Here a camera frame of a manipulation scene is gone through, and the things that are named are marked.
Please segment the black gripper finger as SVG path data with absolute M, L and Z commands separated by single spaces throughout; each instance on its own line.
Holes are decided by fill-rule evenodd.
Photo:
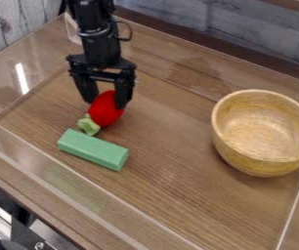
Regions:
M 96 81 L 81 74 L 75 74 L 73 79 L 84 101 L 91 104 L 99 95 Z
M 124 109 L 128 102 L 133 97 L 135 79 L 133 78 L 119 78 L 115 83 L 116 90 L 116 108 Z

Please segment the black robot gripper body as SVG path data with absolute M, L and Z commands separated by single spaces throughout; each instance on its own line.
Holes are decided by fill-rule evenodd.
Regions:
M 76 85 L 88 86 L 91 81 L 104 81 L 133 86 L 137 67 L 121 56 L 121 43 L 132 40 L 133 31 L 121 37 L 119 29 L 79 29 L 79 36 L 84 52 L 67 57 Z

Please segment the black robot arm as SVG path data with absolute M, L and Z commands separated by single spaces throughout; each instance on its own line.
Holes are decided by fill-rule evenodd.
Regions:
M 121 42 L 133 37 L 119 34 L 119 20 L 113 18 L 113 0 L 65 0 L 71 17 L 77 23 L 84 52 L 69 55 L 69 74 L 87 103 L 99 95 L 97 81 L 115 86 L 116 108 L 123 109 L 133 97 L 137 66 L 121 56 Z

